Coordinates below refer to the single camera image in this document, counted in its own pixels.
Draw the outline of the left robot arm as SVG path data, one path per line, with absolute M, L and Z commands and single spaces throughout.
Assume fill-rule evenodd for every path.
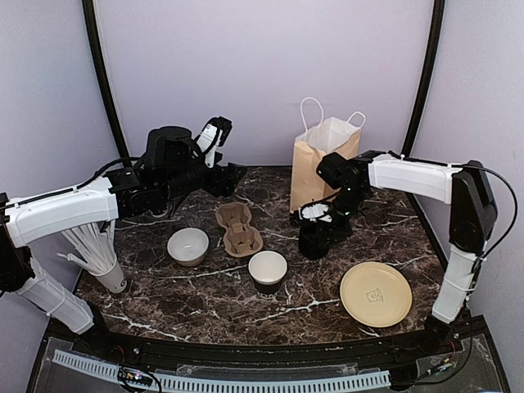
M 161 216 L 175 211 L 191 193 L 202 189 L 229 197 L 245 174 L 244 167 L 220 165 L 218 147 L 233 126 L 214 117 L 193 136 L 189 129 L 153 129 L 147 149 L 130 166 L 117 159 L 89 180 L 26 198 L 1 195 L 1 289 L 14 292 L 58 319 L 98 357 L 115 351 L 115 338 L 105 331 L 94 305 L 66 290 L 42 269 L 29 244 L 54 233 L 101 222 L 112 223 L 146 212 Z

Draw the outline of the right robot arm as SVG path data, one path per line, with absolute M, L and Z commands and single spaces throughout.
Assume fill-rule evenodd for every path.
M 310 259 L 326 255 L 331 244 L 352 234 L 350 219 L 375 188 L 406 192 L 449 207 L 450 256 L 431 312 L 441 323 L 457 318 L 476 290 L 482 265 L 515 227 L 510 224 L 499 240 L 489 243 L 498 208 L 487 178 L 492 171 L 478 161 L 446 164 L 384 151 L 346 159 L 333 152 L 322 158 L 317 173 L 336 193 L 300 209 L 299 216 L 309 221 L 300 231 L 300 250 Z

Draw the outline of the brown paper bag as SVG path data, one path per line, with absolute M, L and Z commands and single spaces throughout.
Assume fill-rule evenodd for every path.
M 315 103 L 320 110 L 320 119 L 312 126 L 307 125 L 303 105 Z M 314 97 L 301 101 L 300 116 L 304 131 L 295 138 L 291 166 L 291 192 L 289 212 L 297 212 L 303 205 L 319 201 L 335 192 L 318 175 L 316 169 L 322 158 L 338 153 L 345 159 L 357 155 L 361 130 L 366 115 L 356 111 L 345 120 L 337 117 L 326 118 L 323 106 Z

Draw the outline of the stack of black lids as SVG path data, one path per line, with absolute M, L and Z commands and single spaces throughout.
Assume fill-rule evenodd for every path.
M 300 253 L 309 260 L 323 258 L 330 249 L 330 241 L 316 225 L 301 227 L 298 242 Z

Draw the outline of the stack of paper cups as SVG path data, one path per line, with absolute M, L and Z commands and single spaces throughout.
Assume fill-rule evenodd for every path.
M 158 211 L 158 212 L 155 212 L 155 213 L 151 213 L 151 215 L 155 218 L 164 218 L 166 216 L 169 216 L 171 214 L 171 210 L 172 208 L 171 207 L 167 207 L 165 210 L 163 211 Z

